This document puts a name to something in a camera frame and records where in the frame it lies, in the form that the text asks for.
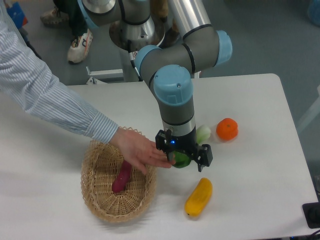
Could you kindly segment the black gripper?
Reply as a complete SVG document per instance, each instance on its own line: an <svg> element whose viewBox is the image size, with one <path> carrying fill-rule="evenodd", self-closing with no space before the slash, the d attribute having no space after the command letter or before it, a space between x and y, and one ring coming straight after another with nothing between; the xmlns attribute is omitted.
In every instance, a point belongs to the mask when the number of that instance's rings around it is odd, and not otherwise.
<svg viewBox="0 0 320 240"><path fill-rule="evenodd" d="M197 144L196 128L182 136L172 135L170 129L159 130L155 136L156 148L166 154L167 160L172 162L174 152L187 155L197 164L198 172L204 167L209 167L213 161L212 148L209 144Z"/></svg>

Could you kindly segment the striped shirt forearm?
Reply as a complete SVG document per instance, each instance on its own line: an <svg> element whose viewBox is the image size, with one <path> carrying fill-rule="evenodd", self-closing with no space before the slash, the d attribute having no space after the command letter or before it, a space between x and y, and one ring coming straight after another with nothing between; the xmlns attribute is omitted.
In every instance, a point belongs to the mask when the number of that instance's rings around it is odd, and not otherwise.
<svg viewBox="0 0 320 240"><path fill-rule="evenodd" d="M117 144L119 126L70 90L26 46L0 3L0 89L28 114L69 132Z"/></svg>

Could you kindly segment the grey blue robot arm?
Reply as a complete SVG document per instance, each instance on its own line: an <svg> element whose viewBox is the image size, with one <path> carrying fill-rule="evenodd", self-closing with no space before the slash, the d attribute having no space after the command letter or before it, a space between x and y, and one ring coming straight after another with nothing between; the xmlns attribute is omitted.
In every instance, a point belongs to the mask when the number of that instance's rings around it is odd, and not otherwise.
<svg viewBox="0 0 320 240"><path fill-rule="evenodd" d="M210 166L211 147L196 141L196 120L191 77L228 61L233 53L230 37L214 30L200 0L171 0L182 43L166 49L161 21L151 14L148 0L80 0L79 8L89 27L115 26L109 35L128 52L129 67L146 83L158 102L163 129L156 137L157 149L171 160L174 152Z"/></svg>

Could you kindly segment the person's bare hand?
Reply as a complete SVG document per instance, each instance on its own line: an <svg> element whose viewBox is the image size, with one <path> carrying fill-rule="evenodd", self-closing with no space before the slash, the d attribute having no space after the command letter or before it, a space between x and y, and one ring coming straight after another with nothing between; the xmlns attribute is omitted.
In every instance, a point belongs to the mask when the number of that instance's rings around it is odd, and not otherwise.
<svg viewBox="0 0 320 240"><path fill-rule="evenodd" d="M156 143L140 133L123 128L112 132L109 143L118 148L124 160L146 175L147 166L171 168L176 160L168 160L167 155L156 148Z"/></svg>

